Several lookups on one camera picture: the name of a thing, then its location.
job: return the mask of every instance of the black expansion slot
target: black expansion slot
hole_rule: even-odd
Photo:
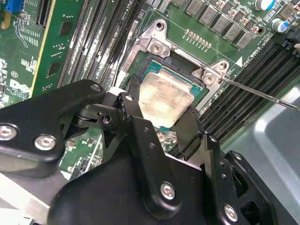
[[[49,13],[52,5],[52,0],[40,0],[37,9],[37,20],[36,24],[46,28]]]
[[[75,30],[74,30],[74,33],[72,36],[71,45],[70,45],[67,55],[65,57],[64,65],[63,65],[62,71],[60,73],[60,78],[57,83],[57,88],[60,88],[61,86],[63,86],[63,84],[66,80],[67,70],[68,70],[69,65],[71,64],[72,55],[74,54],[73,47],[76,46],[76,44],[78,42],[78,35],[82,29],[84,18],[89,9],[89,5],[90,5],[90,0],[84,0],[80,14],[79,14],[79,18],[78,18],[78,21],[77,21],[77,24],[76,24],[76,27],[75,27]]]
[[[276,35],[241,71],[235,81],[276,96],[300,74],[300,56]],[[204,129],[221,144],[253,120],[269,101],[229,85],[200,117]]]

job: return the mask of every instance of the green circuit board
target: green circuit board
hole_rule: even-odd
[[[276,33],[270,27],[273,19],[287,21],[290,27],[298,26],[300,19],[296,8],[290,14],[282,13],[287,7],[293,8],[288,0],[276,0],[269,11],[256,10],[253,2],[248,0],[203,0],[203,9],[195,14],[190,8],[194,0],[142,2],[28,0],[21,12],[11,14],[5,10],[6,2],[0,0],[1,107],[80,79],[94,80],[109,89],[113,84],[112,71],[117,66],[117,56],[124,46],[123,40],[126,40],[123,34],[133,20],[138,21],[138,25],[127,46],[125,58],[135,44],[135,39],[155,20],[163,19],[167,24],[168,41],[207,65],[226,60],[229,63],[226,76],[235,79]],[[225,10],[228,4],[232,7]],[[237,37],[230,40],[232,33],[229,31],[217,32],[212,25],[205,25],[203,15],[208,8],[216,15],[225,17],[231,26],[239,29],[239,33],[247,34],[251,39],[249,43],[241,42],[241,37],[239,40]],[[243,16],[235,20],[239,12]],[[146,57],[147,53],[144,52],[136,55],[122,81],[122,88],[139,71]],[[226,87],[227,84],[222,84],[216,96]],[[207,89],[203,89],[200,98],[207,92]],[[199,110],[200,114],[215,101],[216,96]],[[61,170],[70,175],[77,168],[81,174],[86,168],[98,165],[102,158],[100,134],[101,131],[90,129],[84,135],[70,140],[60,164]],[[174,144],[168,142],[165,150],[169,151]]]

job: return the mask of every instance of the screw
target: screw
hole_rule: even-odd
[[[155,53],[158,53],[159,51],[160,51],[160,47],[159,46],[154,46],[153,47],[153,51],[155,52]]]
[[[50,135],[41,135],[34,140],[34,145],[43,151],[51,150],[55,147],[56,141]]]
[[[150,47],[150,51],[155,55],[160,55],[163,53],[164,49],[160,43],[153,43]]]
[[[125,98],[127,98],[129,101],[133,101],[133,97],[131,97],[130,95],[126,95]]]
[[[163,194],[163,196],[168,199],[172,200],[175,198],[175,190],[174,188],[167,184],[167,183],[162,183],[160,186],[160,192]]]
[[[233,222],[236,222],[238,221],[238,215],[236,214],[235,210],[233,209],[233,207],[231,207],[230,205],[225,205],[224,206],[224,210],[225,210],[225,213],[227,215],[227,217],[233,221]]]
[[[238,160],[242,160],[242,157],[241,157],[238,153],[235,153],[234,156],[235,156]]]
[[[202,80],[206,85],[213,84],[215,82],[215,76],[213,74],[207,74],[203,76]]]
[[[217,140],[216,140],[216,138],[215,138],[214,136],[210,136],[210,138],[211,138],[211,140],[212,140],[213,142],[217,142]]]
[[[13,139],[17,135],[16,128],[10,125],[1,125],[0,126],[0,141],[8,141]]]
[[[101,91],[100,86],[97,85],[97,84],[93,84],[93,85],[91,86],[91,88],[92,88],[93,90],[95,90],[95,91]]]
[[[159,142],[163,142],[165,140],[165,135],[161,132],[157,133],[157,137]]]

